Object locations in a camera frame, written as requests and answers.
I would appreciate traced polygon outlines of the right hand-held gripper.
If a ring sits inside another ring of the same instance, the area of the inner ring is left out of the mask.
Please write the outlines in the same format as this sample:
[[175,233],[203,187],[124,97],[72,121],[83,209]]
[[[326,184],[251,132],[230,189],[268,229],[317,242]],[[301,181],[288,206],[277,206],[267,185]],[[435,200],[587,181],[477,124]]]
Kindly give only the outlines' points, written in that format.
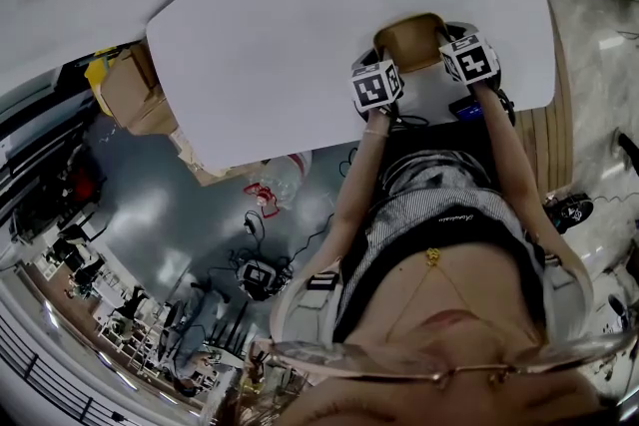
[[479,29],[465,22],[446,22],[439,48],[446,73],[465,86],[491,79],[500,73],[496,53]]

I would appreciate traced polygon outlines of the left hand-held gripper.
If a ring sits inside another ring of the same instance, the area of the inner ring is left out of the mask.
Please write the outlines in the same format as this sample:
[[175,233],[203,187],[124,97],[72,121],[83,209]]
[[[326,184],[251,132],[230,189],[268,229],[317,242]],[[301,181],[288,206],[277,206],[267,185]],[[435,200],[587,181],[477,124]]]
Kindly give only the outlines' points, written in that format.
[[350,90],[358,114],[368,119],[371,110],[388,110],[401,97],[403,81],[392,59],[374,62],[374,49],[351,64]]

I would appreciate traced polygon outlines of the brown cardboard box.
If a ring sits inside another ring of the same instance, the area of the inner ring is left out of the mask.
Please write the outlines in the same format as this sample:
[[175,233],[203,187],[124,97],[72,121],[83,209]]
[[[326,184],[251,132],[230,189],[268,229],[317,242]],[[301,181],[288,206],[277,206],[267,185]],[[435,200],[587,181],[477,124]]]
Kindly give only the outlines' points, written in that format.
[[400,74],[407,74],[440,63],[439,38],[447,35],[443,20],[425,13],[380,29],[373,37],[373,48],[380,60],[391,59]]

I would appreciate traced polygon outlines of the person's right forearm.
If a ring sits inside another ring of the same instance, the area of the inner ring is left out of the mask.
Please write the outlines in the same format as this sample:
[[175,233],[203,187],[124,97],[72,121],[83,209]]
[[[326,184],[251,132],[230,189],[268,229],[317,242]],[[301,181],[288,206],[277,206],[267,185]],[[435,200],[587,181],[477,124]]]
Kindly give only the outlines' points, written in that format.
[[546,251],[556,231],[542,207],[534,173],[514,127],[497,95],[484,84],[473,87],[490,139],[499,185],[506,201],[532,240]]

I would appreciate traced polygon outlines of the person's left forearm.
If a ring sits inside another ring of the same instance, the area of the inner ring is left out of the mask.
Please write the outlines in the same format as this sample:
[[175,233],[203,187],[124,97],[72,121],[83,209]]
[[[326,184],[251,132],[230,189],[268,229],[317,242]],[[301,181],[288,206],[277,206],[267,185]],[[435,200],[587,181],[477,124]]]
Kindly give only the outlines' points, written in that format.
[[337,197],[330,231],[321,248],[328,262],[348,252],[364,221],[374,194],[389,128],[388,116],[378,110],[369,112],[362,138]]

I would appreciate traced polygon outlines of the black device blue screen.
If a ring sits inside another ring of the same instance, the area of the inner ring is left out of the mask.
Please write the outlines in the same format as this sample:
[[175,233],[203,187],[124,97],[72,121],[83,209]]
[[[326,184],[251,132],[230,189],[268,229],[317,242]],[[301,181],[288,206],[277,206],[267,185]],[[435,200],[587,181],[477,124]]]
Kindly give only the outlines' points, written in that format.
[[460,122],[470,122],[483,117],[481,106],[473,96],[466,96],[450,103],[448,110]]

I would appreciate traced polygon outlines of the grey patterned skirt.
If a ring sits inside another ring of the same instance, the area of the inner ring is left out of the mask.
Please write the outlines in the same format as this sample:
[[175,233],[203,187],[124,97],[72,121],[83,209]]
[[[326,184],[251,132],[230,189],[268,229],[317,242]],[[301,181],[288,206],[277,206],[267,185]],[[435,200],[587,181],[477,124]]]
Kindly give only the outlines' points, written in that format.
[[471,154],[421,150],[402,156],[380,172],[379,199],[389,201],[419,191],[462,190],[499,195],[496,179]]

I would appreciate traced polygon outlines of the curved wooden slat platform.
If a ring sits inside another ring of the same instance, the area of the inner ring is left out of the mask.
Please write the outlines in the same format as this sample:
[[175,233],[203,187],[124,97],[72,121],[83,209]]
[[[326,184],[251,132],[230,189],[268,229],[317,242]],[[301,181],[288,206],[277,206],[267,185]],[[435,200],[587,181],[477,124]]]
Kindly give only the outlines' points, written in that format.
[[573,181],[572,100],[565,53],[556,28],[553,39],[556,62],[553,100],[545,108],[515,114],[515,130],[543,199]]

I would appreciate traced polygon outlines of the striped black trimmed top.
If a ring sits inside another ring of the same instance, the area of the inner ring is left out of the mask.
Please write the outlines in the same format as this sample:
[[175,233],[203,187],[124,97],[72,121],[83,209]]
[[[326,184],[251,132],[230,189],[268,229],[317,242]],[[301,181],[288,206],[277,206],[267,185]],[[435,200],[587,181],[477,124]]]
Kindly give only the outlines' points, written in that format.
[[467,194],[447,207],[433,192],[422,190],[396,196],[369,216],[340,264],[344,289],[334,342],[344,342],[353,332],[379,285],[405,259],[467,243],[495,245],[512,256],[529,316],[535,326],[546,326],[543,250],[500,195],[489,190]]

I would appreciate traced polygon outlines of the flat open cardboard box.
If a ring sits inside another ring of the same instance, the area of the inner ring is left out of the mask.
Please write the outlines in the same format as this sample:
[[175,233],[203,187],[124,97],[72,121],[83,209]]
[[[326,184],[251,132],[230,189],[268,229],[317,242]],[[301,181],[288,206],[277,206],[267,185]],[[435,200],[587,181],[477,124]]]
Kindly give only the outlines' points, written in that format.
[[196,170],[192,170],[190,167],[188,167],[185,164],[185,166],[194,175],[194,177],[196,178],[196,180],[198,181],[201,187],[208,187],[225,180],[257,173],[265,165],[266,165],[265,162],[258,161],[258,162],[254,162],[250,164],[243,164],[240,166],[234,166],[230,168],[223,168],[223,169],[217,169],[217,170],[211,170],[204,166],[205,169],[203,171],[196,171]]

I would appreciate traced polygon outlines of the crumpled brown paper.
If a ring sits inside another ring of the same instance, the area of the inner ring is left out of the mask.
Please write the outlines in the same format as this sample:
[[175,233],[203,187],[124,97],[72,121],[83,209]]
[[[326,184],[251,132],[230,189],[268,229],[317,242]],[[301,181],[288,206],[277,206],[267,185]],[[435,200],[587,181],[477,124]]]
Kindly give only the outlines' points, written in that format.
[[203,163],[197,157],[195,150],[180,128],[171,133],[169,135],[169,139],[177,149],[178,158],[182,160],[188,167],[196,171],[203,171],[205,169]]

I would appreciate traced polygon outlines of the black sneaker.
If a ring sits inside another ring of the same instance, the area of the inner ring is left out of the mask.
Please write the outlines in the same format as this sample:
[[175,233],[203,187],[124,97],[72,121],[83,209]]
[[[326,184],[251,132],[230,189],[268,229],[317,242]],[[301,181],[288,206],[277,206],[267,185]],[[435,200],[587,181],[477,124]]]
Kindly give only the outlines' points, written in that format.
[[594,211],[593,200],[587,194],[574,194],[561,200],[552,199],[544,210],[560,234],[585,222]]

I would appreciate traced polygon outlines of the large cardboard box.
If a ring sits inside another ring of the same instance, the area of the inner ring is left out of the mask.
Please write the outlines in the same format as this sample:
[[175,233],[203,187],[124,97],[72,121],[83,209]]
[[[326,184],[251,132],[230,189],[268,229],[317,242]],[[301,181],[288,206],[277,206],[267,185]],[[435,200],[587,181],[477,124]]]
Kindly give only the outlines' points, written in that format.
[[145,41],[118,55],[100,93],[118,126],[134,136],[171,135],[178,129]]

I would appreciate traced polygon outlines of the gold rimmed glasses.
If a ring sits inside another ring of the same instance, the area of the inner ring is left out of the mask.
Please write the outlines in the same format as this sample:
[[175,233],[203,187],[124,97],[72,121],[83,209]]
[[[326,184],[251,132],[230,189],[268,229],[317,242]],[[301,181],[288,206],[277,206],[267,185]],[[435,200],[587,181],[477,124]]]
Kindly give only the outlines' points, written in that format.
[[639,345],[639,332],[586,336],[563,344],[531,348],[501,363],[450,365],[426,353],[391,347],[352,344],[313,344],[257,340],[246,359],[246,373],[259,372],[267,364],[288,368],[304,377],[340,378],[366,382],[425,381],[444,384],[460,373],[541,375],[580,369],[608,360]]

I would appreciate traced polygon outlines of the black equipment rack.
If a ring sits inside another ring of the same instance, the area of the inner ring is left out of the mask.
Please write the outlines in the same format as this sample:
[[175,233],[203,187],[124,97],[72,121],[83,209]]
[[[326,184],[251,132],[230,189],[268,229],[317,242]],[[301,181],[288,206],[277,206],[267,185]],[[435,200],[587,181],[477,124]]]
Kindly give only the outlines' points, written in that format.
[[[12,242],[29,244],[51,226],[66,227],[84,209],[96,205],[106,176],[87,142],[95,114],[83,111],[29,144],[0,167],[0,227]],[[84,167],[99,180],[98,196],[87,203],[71,200],[69,174]]]

